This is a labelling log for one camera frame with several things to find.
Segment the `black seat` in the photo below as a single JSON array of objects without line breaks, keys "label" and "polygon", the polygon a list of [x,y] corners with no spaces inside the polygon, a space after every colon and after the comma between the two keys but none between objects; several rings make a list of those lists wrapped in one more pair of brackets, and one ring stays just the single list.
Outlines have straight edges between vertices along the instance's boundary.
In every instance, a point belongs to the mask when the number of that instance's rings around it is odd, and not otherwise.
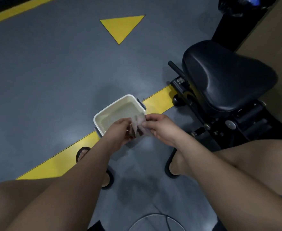
[{"label": "black seat", "polygon": [[210,40],[187,49],[182,68],[199,104],[214,117],[242,108],[277,83],[271,67]]}]

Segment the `slipper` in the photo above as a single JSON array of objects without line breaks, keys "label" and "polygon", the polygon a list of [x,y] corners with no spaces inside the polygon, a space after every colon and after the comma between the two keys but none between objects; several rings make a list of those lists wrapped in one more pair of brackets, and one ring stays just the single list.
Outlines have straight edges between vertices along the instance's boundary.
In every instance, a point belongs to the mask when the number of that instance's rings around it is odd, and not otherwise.
[{"label": "slipper", "polygon": [[[79,156],[80,156],[80,154],[81,154],[81,152],[82,152],[83,150],[88,150],[88,152],[89,152],[89,151],[91,150],[91,148],[90,148],[90,147],[82,147],[82,148],[79,149],[79,151],[77,152],[77,155],[76,155],[76,162],[77,162],[77,163],[78,163],[78,158],[79,158]],[[109,175],[109,177],[110,177],[110,182],[109,182],[108,185],[102,187],[102,188],[101,188],[102,190],[108,190],[108,189],[113,185],[113,183],[114,183],[114,177],[113,177],[111,171],[110,171],[109,169],[107,169],[106,173],[107,173],[107,174]]]},{"label": "slipper", "polygon": [[170,157],[169,157],[169,159],[167,160],[167,163],[166,163],[166,166],[164,167],[164,172],[166,173],[166,175],[168,176],[168,177],[170,177],[170,178],[172,178],[172,179],[176,179],[177,177],[179,177],[179,175],[174,175],[174,174],[172,174],[171,172],[170,172],[170,164],[171,164],[171,162],[172,162],[172,160],[173,160],[173,157],[174,157],[174,155],[175,155],[175,153],[176,153],[176,151],[177,151],[177,149],[176,148],[174,148],[173,149],[173,151],[172,151],[172,153],[171,153],[171,155],[170,155]]}]

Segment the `plastic tub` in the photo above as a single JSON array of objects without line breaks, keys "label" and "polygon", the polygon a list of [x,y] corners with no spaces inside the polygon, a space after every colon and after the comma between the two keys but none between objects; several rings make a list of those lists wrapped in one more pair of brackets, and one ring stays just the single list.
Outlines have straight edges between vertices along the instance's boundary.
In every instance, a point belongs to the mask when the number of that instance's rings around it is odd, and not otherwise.
[{"label": "plastic tub", "polygon": [[145,110],[144,104],[133,95],[123,96],[94,116],[96,132],[98,135],[103,136],[113,122],[140,113],[146,114]]}]

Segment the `hand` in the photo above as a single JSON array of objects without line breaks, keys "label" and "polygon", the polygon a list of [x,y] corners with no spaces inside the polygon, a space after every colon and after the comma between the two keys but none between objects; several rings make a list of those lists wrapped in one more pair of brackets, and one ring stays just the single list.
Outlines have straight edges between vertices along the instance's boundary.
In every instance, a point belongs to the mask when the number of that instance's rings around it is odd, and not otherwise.
[{"label": "hand", "polygon": [[142,124],[145,128],[151,129],[152,134],[163,143],[175,147],[176,137],[184,132],[181,128],[163,114],[148,114],[145,118],[147,121]]},{"label": "hand", "polygon": [[108,144],[112,144],[113,152],[118,151],[124,144],[132,140],[132,137],[127,135],[130,123],[130,118],[117,120],[104,134],[103,139],[106,139]]}]

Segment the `person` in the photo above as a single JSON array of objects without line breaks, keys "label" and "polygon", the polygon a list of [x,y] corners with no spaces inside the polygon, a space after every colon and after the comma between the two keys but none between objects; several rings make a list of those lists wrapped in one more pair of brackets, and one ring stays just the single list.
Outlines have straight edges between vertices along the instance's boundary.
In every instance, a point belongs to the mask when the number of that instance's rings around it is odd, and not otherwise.
[{"label": "person", "polygon": [[[146,120],[145,128],[175,148],[166,163],[169,176],[193,177],[204,191],[219,217],[214,229],[282,230],[282,140],[212,153],[166,115]],[[59,178],[0,183],[0,230],[86,230],[101,187],[110,183],[110,156],[130,141],[129,125],[129,119],[116,121]]]}]

